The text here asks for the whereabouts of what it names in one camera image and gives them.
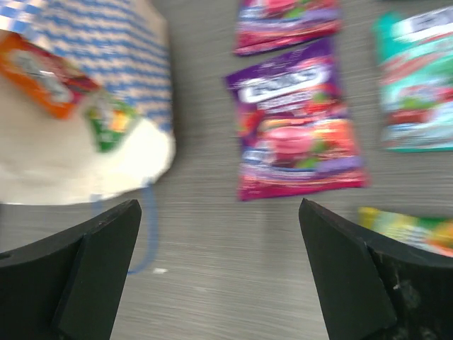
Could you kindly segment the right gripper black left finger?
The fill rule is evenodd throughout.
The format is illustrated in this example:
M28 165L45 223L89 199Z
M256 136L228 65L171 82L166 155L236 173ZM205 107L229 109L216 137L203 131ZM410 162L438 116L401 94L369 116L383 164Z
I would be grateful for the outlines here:
M109 339L141 216L127 200L1 253L1 338Z

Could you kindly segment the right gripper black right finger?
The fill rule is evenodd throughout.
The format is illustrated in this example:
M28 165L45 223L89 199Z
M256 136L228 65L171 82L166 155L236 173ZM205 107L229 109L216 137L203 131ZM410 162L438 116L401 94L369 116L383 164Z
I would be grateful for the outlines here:
M452 254L399 242L307 199L299 223L329 339L451 339Z

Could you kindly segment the purple snack packet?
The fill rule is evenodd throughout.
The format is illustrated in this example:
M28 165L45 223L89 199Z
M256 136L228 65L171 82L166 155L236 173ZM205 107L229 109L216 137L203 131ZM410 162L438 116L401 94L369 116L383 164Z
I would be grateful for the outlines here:
M249 56L285 49L335 34L340 27L338 1L241 1L234 54Z
M367 185L333 38L234 72L225 84L241 143L240 200Z

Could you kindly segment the teal white snack packet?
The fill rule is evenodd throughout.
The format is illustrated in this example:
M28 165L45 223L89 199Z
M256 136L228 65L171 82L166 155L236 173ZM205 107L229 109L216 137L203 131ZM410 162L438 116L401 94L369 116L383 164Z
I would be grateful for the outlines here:
M452 150L452 7L408 18L385 13L372 31L384 148Z

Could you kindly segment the blue checkered paper bag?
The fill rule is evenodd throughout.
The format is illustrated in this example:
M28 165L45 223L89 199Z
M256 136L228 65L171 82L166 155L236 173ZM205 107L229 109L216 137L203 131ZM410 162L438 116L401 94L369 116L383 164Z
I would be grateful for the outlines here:
M150 1L2 1L1 39L17 33L71 63L100 88L67 119L53 118L1 74L1 202L99 208L141 191L147 202L147 250L156 256L153 185L176 153L166 19ZM96 149L86 112L101 96L139 114L112 151Z

